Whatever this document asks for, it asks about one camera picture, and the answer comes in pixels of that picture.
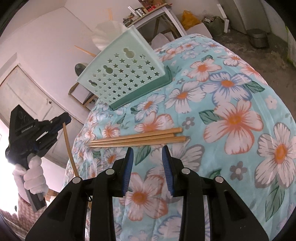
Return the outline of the pink checkered left forearm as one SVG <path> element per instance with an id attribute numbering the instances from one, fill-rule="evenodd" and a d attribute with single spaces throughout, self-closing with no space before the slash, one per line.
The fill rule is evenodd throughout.
<path id="1" fill-rule="evenodd" d="M 18 196 L 16 212 L 8 212 L 1 209 L 1 215 L 9 227 L 16 233 L 16 235 L 24 240 L 29 230 L 36 223 L 38 218 L 46 210 L 47 205 L 37 212 L 32 210 L 30 203 L 26 202 L 20 195 Z"/>

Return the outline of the left white gloved hand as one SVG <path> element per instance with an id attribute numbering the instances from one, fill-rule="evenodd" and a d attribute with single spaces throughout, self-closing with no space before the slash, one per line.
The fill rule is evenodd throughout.
<path id="1" fill-rule="evenodd" d="M 32 194 L 42 193 L 43 196 L 45 196 L 49 190 L 41 163 L 42 160 L 39 156 L 33 156 L 29 161 L 28 170 L 20 164 L 15 164 L 13 176 L 18 187 L 18 194 L 28 203 L 30 201 L 26 190 Z"/>

